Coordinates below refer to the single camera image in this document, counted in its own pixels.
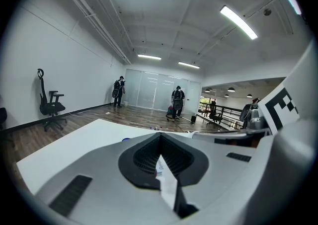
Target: chair base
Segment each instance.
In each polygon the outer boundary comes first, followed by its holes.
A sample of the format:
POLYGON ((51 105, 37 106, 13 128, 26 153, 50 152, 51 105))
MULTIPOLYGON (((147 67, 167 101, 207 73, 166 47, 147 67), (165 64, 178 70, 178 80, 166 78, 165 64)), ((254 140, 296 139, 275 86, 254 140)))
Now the chair base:
POLYGON ((67 119, 65 118, 61 118, 61 117, 55 117, 54 115, 52 115, 50 118, 48 118, 48 120, 46 121, 45 125, 44 125, 44 131, 46 132, 48 129, 48 127, 52 124, 57 125, 60 130, 63 130, 63 127, 58 123, 58 121, 65 121, 65 123, 67 123, 67 119))

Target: person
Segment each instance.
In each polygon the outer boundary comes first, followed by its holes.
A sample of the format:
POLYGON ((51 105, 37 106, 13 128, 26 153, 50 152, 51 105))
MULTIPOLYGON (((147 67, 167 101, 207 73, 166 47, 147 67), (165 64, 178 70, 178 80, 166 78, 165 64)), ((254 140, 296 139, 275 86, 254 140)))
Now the person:
POLYGON ((114 101, 114 107, 116 107, 116 103, 117 103, 117 99, 118 99, 118 106, 117 107, 121 108, 121 105, 120 105, 121 97, 123 96, 123 93, 125 94, 125 82, 124 82, 123 76, 120 76, 119 82, 120 82, 120 88, 119 88, 118 96, 115 98, 115 101, 114 101))
POLYGON ((181 111, 182 111, 182 108, 183 108, 183 99, 185 98, 184 92, 181 90, 181 87, 178 85, 177 88, 176 88, 176 90, 172 92, 172 95, 171 95, 172 103, 173 103, 174 94, 175 94, 176 91, 180 91, 180 92, 181 92, 181 108, 178 110, 177 117, 175 117, 177 111, 175 110, 175 108, 173 108, 173 113, 172 113, 172 119, 173 119, 173 120, 176 119, 176 118, 178 118, 178 117, 181 115, 181 111))

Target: office chair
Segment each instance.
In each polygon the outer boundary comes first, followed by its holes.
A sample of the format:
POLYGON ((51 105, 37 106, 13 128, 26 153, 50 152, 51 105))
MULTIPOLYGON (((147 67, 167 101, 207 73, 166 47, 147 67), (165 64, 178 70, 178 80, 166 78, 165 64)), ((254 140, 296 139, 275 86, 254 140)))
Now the office chair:
POLYGON ((210 104, 211 112, 210 112, 209 118, 212 119, 213 122, 209 122, 209 123, 207 123, 207 125, 208 124, 213 124, 213 123, 215 123, 217 121, 222 121, 223 120, 221 115, 216 112, 216 107, 217 107, 216 102, 212 101, 211 104, 210 104))
POLYGON ((42 69, 38 69, 38 76, 41 80, 41 88, 42 88, 42 94, 41 96, 41 104, 40 104, 40 111, 43 115, 50 115, 51 117, 48 118, 44 125, 44 131, 47 131, 47 127, 51 125, 52 123, 56 124, 60 127, 62 130, 63 127, 58 123, 58 121, 65 121, 67 123, 67 120, 65 118, 56 118, 54 115, 58 115, 58 112, 65 110, 65 107, 59 103, 59 97, 64 96, 64 94, 56 94, 58 91, 49 91, 50 102, 48 103, 48 100, 45 95, 45 89, 44 89, 44 80, 43 80, 44 71, 42 69))
MULTIPOLYGON (((0 131, 3 130, 2 124, 6 121, 6 119, 7 119, 6 109, 5 108, 0 108, 0 131)), ((5 137, 5 134, 3 134, 2 132, 0 134, 0 137, 1 137, 1 140, 11 142, 12 146, 14 147, 14 142, 12 140, 10 140, 10 139, 7 139, 5 137)))

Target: backpack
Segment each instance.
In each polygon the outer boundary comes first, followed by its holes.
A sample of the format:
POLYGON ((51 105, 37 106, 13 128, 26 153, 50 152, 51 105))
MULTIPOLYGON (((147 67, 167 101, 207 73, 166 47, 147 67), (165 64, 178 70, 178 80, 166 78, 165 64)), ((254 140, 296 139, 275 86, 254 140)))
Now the backpack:
POLYGON ((114 89, 119 89, 120 88, 120 82, 119 80, 116 80, 114 83, 114 89))
POLYGON ((174 99, 174 100, 181 100, 181 98, 182 98, 182 93, 181 93, 181 91, 180 91, 180 90, 174 91, 174 97, 173 97, 173 99, 174 99))

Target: frosted glass wall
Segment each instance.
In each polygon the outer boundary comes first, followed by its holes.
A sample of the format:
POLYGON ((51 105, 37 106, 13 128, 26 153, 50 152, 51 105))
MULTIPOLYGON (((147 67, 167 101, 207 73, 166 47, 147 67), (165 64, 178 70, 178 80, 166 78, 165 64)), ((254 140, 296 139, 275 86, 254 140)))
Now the frosted glass wall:
POLYGON ((125 75, 125 91, 123 96, 124 101, 128 101, 130 105, 137 105, 139 83, 141 72, 139 71, 126 71, 125 75))
POLYGON ((154 109, 168 110, 173 90, 173 77, 159 75, 154 109))
POLYGON ((152 108, 155 98, 158 74, 142 72, 137 106, 152 108))
POLYGON ((196 113, 201 95, 201 84, 186 79, 150 72, 126 70, 126 94, 129 105, 167 111, 171 95, 179 85, 185 94, 184 113, 196 113))

